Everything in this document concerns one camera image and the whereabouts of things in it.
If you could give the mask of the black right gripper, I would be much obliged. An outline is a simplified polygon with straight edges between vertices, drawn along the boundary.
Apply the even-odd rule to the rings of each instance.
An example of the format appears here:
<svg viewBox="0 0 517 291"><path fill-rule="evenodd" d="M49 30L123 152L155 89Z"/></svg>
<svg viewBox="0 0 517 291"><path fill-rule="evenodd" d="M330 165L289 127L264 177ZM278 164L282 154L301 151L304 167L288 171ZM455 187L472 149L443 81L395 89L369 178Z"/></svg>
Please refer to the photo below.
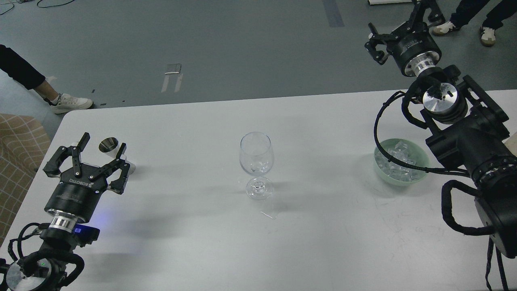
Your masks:
<svg viewBox="0 0 517 291"><path fill-rule="evenodd" d="M374 61L384 65L392 56L406 77L416 77L422 71L417 69L421 60L436 65L442 52L431 37L428 27L444 24L446 19L435 0L412 0L414 8L406 25L401 25L390 34L380 34L373 23L368 23L370 35L364 44Z"/></svg>

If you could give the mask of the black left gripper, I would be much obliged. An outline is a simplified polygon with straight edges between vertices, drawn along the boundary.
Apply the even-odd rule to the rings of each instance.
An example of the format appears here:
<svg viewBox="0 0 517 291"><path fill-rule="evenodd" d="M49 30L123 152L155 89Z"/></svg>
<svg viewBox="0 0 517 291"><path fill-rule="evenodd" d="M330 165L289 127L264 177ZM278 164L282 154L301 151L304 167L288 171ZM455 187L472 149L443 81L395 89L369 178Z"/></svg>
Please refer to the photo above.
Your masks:
<svg viewBox="0 0 517 291"><path fill-rule="evenodd" d="M122 143L115 158L102 167L81 163L81 153L90 140L85 132L76 145L59 147L44 166L48 177L59 177L59 182L46 203L44 210L50 215L67 213L79 224L88 223L98 205L102 193L110 190L124 193L129 175L129 164L121 159L127 144ZM72 168L61 172L60 167L68 157L72 158Z"/></svg>

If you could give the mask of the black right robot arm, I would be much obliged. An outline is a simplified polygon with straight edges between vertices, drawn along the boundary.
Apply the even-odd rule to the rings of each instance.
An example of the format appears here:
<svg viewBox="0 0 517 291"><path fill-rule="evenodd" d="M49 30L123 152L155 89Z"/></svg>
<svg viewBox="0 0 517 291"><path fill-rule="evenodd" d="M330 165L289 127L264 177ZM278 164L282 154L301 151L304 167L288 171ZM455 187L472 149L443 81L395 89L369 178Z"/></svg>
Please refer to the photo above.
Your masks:
<svg viewBox="0 0 517 291"><path fill-rule="evenodd" d="M470 177L474 187L457 180L441 189L445 223L467 236L488 236L486 275L496 255L502 289L509 289L502 257L516 258L517 194L516 156L503 143L510 134L509 117L471 76L460 82L455 65L440 68L441 50L430 27L445 18L434 0L414 0L409 19L389 34L374 24L364 47L378 64L392 56L401 74L415 77L406 92L397 91L383 103L374 123L376 148L388 161L425 173ZM402 114L411 124L429 129L425 140L441 168L418 167L390 155L377 138L383 112L402 98Z"/></svg>

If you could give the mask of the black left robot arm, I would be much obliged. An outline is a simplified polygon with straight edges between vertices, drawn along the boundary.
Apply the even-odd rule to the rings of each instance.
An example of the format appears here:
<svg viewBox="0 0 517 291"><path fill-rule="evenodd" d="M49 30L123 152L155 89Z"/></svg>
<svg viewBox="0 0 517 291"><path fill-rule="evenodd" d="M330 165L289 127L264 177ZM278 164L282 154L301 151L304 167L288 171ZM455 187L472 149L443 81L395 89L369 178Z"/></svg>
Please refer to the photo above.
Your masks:
<svg viewBox="0 0 517 291"><path fill-rule="evenodd" d="M79 142L61 146L44 166L48 177L59 182L44 210L52 216L50 223L29 223L11 239L8 254L13 262L1 259L2 291L59 291L82 273L85 262L74 253L96 241L100 231L90 227L94 210L102 194L124 193L134 170L125 156L127 145L114 137L99 144L99 150L111 157L103 166L81 161L90 139L83 134Z"/></svg>

